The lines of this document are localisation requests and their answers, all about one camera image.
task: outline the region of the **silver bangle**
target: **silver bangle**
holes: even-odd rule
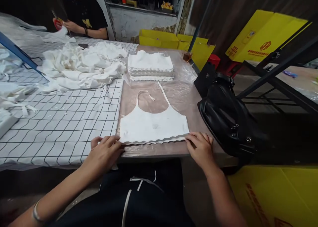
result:
[[[34,206],[34,208],[33,208],[33,211],[32,211],[32,216],[33,216],[33,218],[34,218],[37,222],[43,223],[44,220],[41,220],[41,219],[40,219],[39,214],[38,214],[38,212],[37,212],[37,204],[39,204],[39,201],[40,201],[40,200],[41,200],[41,199],[39,199],[38,202],[35,204],[35,206]]]

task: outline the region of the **person's right hand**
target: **person's right hand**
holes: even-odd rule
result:
[[[119,139],[119,136],[105,136],[91,141],[91,151],[80,167],[82,174],[91,182],[108,172],[124,152]]]
[[[186,136],[186,145],[191,157],[205,172],[212,165],[216,165],[212,153],[213,138],[205,133],[191,132]]]
[[[54,23],[54,26],[57,30],[60,30],[62,28],[62,24],[60,21],[58,21],[56,18],[53,18],[53,23]]]

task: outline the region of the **scissors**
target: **scissors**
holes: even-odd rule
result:
[[[54,26],[55,26],[55,28],[56,28],[57,30],[60,30],[61,28],[59,28],[60,26],[57,25],[57,23],[60,23],[61,25],[63,25],[63,20],[60,19],[59,17],[57,17],[53,10],[51,10],[51,11],[52,11],[52,13],[53,13],[53,16],[56,18],[56,20],[54,21]]]

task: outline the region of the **black leather bag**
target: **black leather bag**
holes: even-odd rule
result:
[[[203,98],[198,108],[205,124],[227,154],[249,162],[258,150],[270,147],[267,135],[235,97],[233,79],[216,73],[210,64],[201,72],[194,84]]]

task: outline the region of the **yellow cardboard box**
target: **yellow cardboard box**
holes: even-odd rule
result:
[[[284,14],[256,10],[228,48],[226,55],[236,62],[260,62],[306,22],[307,20]]]
[[[178,34],[177,37],[179,39],[178,49],[187,51],[189,49],[193,36]],[[207,43],[208,39],[197,37],[191,51],[192,60],[199,68],[199,70],[202,70],[215,48],[214,45],[207,45]]]
[[[140,45],[177,49],[179,40],[174,33],[141,29],[139,31]]]
[[[250,227],[318,226],[317,166],[244,166],[228,180]]]

